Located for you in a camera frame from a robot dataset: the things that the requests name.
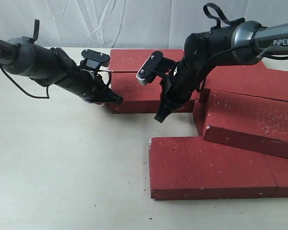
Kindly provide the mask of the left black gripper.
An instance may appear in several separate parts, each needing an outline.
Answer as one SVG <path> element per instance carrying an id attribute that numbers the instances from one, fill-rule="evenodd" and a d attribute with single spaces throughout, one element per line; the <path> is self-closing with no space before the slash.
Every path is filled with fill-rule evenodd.
<path id="1" fill-rule="evenodd" d="M 71 69 L 57 67 L 54 76 L 57 78 L 54 82 L 55 85 L 87 103 L 121 105 L 123 102 L 122 96 L 109 91 L 103 81 L 93 78 L 89 71 L 78 66 Z"/>

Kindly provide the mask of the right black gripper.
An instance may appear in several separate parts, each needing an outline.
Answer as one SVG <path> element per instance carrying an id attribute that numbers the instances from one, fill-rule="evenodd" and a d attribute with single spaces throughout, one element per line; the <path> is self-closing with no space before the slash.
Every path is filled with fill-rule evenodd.
<path id="1" fill-rule="evenodd" d="M 162 123 L 171 113 L 190 100 L 194 91 L 200 92 L 206 81 L 206 64 L 189 62 L 186 57 L 176 62 L 160 85 L 159 109 L 154 119 Z"/>

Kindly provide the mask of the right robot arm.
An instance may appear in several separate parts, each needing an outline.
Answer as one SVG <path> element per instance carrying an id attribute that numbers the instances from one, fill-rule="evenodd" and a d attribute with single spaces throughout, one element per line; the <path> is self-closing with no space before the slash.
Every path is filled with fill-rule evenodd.
<path id="1" fill-rule="evenodd" d="M 264 27 L 256 21 L 193 33 L 184 44 L 184 56 L 162 82 L 161 102 L 154 119 L 162 123 L 201 91 L 217 66 L 255 65 L 262 58 L 288 59 L 288 23 Z"/>

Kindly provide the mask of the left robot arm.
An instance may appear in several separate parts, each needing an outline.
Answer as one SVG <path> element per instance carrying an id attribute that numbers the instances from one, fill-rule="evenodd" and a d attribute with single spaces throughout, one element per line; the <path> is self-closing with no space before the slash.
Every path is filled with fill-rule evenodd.
<path id="1" fill-rule="evenodd" d="M 92 104 L 121 104 L 123 97 L 104 82 L 100 67 L 108 67 L 110 56 L 91 49 L 81 52 L 80 64 L 62 48 L 45 48 L 32 38 L 0 40 L 0 69 L 7 76 L 28 77 L 42 87 L 57 85 Z"/>

